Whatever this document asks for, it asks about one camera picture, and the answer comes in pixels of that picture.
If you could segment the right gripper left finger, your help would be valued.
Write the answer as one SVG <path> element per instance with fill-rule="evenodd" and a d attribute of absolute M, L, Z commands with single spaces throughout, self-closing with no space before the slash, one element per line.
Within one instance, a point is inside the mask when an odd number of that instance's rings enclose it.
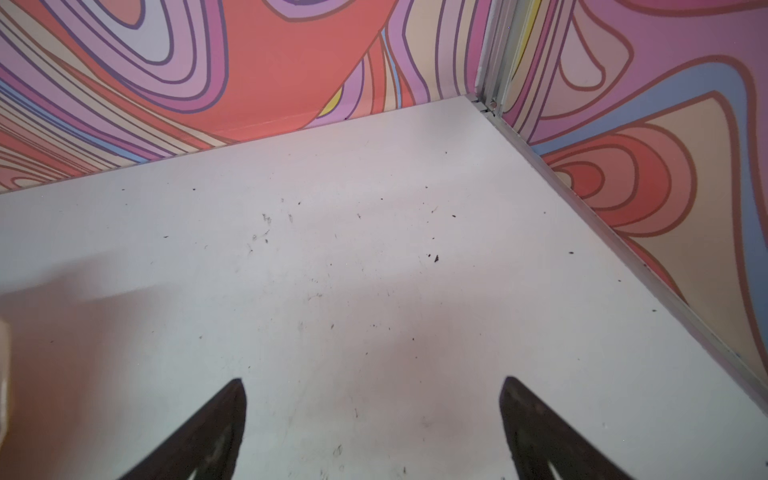
<path fill-rule="evenodd" d="M 130 479 L 231 479 L 246 423 L 247 397 L 235 378 L 130 471 Z"/>

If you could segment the pink faceted fruit bowl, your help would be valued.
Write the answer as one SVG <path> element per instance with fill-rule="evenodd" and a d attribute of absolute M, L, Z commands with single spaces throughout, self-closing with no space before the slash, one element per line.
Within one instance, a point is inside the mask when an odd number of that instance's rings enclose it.
<path fill-rule="evenodd" d="M 0 324 L 0 444 L 4 443 L 10 425 L 11 332 L 4 320 Z"/>

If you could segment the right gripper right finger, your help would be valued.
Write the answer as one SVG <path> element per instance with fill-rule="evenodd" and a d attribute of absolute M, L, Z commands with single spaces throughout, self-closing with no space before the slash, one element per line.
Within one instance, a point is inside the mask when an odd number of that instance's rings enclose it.
<path fill-rule="evenodd" d="M 504 380 L 499 407 L 520 479 L 631 478 L 519 379 Z"/>

